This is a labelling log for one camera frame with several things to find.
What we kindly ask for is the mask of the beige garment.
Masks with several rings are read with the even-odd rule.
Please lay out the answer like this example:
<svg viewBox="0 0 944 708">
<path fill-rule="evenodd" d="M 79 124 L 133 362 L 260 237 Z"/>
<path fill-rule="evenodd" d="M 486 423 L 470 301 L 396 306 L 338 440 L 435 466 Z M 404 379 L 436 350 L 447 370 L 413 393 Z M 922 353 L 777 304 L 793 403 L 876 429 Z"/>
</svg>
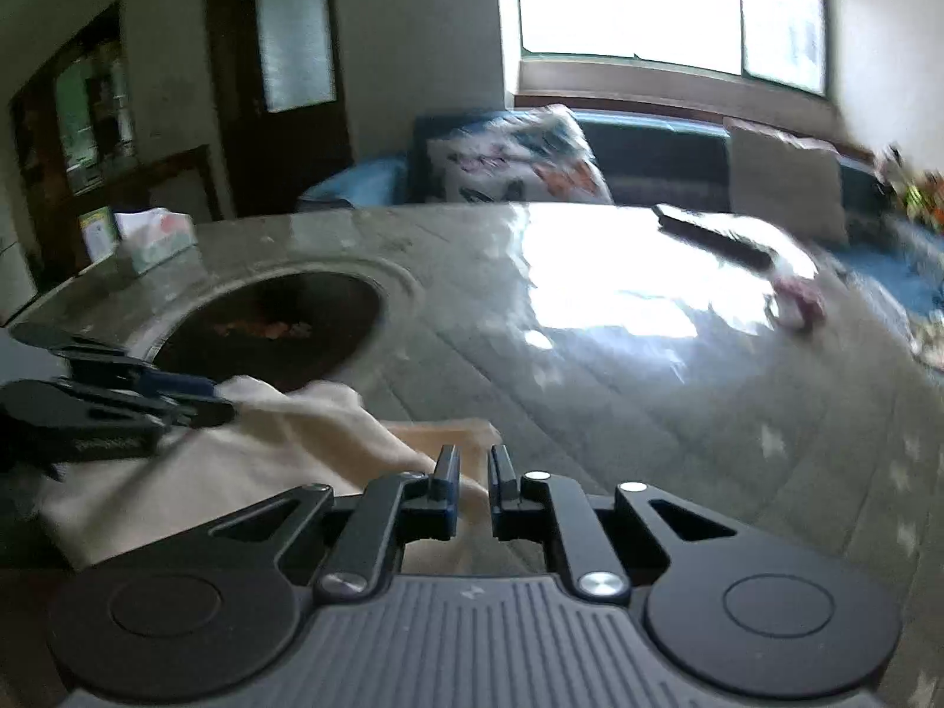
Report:
<svg viewBox="0 0 944 708">
<path fill-rule="evenodd" d="M 70 464 L 43 484 L 38 513 L 56 545 L 81 569 L 248 507 L 303 484 L 358 494 L 386 473 L 435 467 L 447 444 L 461 454 L 458 534 L 405 552 L 413 573 L 466 573 L 488 532 L 486 457 L 501 435 L 483 419 L 387 422 L 353 388 L 312 382 L 281 393 L 237 377 L 222 394 L 229 424 L 175 431 L 152 458 Z"/>
</svg>

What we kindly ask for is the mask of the tissue box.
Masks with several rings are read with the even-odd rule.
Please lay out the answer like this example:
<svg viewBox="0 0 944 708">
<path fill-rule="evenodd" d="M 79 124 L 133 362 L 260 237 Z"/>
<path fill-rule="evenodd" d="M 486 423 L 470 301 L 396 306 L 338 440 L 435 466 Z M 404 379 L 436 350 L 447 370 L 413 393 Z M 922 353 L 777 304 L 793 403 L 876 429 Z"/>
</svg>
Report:
<svg viewBox="0 0 944 708">
<path fill-rule="evenodd" d="M 135 275 L 144 275 L 171 257 L 197 245 L 189 214 L 152 208 L 141 212 L 117 212 L 120 264 Z"/>
</svg>

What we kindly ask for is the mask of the dark wooden display cabinet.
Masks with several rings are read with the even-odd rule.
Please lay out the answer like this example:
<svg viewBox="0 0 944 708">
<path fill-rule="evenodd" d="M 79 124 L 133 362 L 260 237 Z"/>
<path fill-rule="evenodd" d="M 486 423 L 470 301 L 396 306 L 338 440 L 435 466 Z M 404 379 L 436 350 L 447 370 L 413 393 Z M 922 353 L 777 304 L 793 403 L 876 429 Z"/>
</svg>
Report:
<svg viewBox="0 0 944 708">
<path fill-rule="evenodd" d="M 205 144 L 146 162 L 137 142 L 122 45 L 122 5 L 80 29 L 9 103 L 14 147 L 35 246 L 25 253 L 38 288 L 91 264 L 81 218 L 166 208 L 197 224 L 219 221 L 221 201 Z"/>
</svg>

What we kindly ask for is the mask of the black remote control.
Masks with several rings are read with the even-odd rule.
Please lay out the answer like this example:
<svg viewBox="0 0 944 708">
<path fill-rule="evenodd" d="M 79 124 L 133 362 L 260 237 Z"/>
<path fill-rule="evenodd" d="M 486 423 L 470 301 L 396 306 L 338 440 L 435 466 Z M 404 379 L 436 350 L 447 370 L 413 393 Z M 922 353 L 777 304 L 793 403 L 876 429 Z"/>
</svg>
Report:
<svg viewBox="0 0 944 708">
<path fill-rule="evenodd" d="M 752 268 L 755 272 L 769 272 L 775 266 L 775 257 L 770 250 L 741 235 L 707 227 L 692 218 L 683 218 L 681 214 L 670 211 L 669 206 L 654 205 L 651 211 L 658 219 L 659 228 L 666 234 L 688 241 L 740 266 Z"/>
</svg>

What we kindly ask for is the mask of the butterfly print pillow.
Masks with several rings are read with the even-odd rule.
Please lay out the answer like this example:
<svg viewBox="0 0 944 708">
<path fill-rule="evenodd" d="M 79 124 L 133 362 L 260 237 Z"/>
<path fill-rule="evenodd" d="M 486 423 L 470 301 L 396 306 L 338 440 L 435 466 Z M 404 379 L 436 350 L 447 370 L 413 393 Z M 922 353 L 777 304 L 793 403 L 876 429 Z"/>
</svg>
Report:
<svg viewBox="0 0 944 708">
<path fill-rule="evenodd" d="M 471 124 L 427 142 L 434 195 L 447 203 L 613 205 L 589 141 L 565 106 Z"/>
</svg>

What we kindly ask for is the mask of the blue teal sofa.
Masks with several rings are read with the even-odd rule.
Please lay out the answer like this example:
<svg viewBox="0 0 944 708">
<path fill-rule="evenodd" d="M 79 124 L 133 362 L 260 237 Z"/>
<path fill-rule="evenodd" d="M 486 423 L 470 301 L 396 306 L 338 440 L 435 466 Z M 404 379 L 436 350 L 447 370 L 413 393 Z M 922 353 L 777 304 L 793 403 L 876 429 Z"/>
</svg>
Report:
<svg viewBox="0 0 944 708">
<path fill-rule="evenodd" d="M 424 115 L 414 120 L 408 149 L 363 160 L 307 189 L 301 212 L 331 208 L 397 207 L 434 198 L 427 144 L 454 133 L 475 133 L 499 119 L 491 112 Z M 576 113 L 614 201 L 621 207 L 672 203 L 690 211 L 730 209 L 728 135 L 719 124 L 618 112 Z M 842 266 L 875 278 L 904 309 L 917 315 L 942 307 L 942 238 L 896 219 L 872 168 L 840 160 L 841 195 L 850 245 L 835 248 Z"/>
</svg>

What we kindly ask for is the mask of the dark wooden door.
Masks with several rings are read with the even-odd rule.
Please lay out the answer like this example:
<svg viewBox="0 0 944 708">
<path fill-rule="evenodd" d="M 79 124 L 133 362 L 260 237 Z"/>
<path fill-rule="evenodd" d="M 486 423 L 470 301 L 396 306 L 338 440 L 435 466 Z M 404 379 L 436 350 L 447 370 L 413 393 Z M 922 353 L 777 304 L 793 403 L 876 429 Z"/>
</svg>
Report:
<svg viewBox="0 0 944 708">
<path fill-rule="evenodd" d="M 335 0 L 205 0 L 232 209 L 292 212 L 352 165 Z"/>
</svg>

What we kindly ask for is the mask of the beige plain pillow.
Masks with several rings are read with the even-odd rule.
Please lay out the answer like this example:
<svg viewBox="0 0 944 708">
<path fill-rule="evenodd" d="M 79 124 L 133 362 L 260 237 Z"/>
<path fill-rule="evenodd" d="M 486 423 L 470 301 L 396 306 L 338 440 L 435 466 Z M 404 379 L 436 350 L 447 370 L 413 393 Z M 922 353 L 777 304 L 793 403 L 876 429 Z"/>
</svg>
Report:
<svg viewBox="0 0 944 708">
<path fill-rule="evenodd" d="M 802 240 L 848 243 L 838 152 L 832 144 L 726 119 L 730 207 Z"/>
</svg>

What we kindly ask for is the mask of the green framed window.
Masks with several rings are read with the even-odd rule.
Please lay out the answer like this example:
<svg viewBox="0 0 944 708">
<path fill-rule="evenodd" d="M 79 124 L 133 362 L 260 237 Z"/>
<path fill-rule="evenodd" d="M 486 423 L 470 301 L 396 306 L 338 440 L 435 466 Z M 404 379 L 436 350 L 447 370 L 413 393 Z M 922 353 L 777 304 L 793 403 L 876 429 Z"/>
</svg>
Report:
<svg viewBox="0 0 944 708">
<path fill-rule="evenodd" d="M 827 90 L 825 0 L 519 0 L 526 54 L 627 59 Z"/>
</svg>

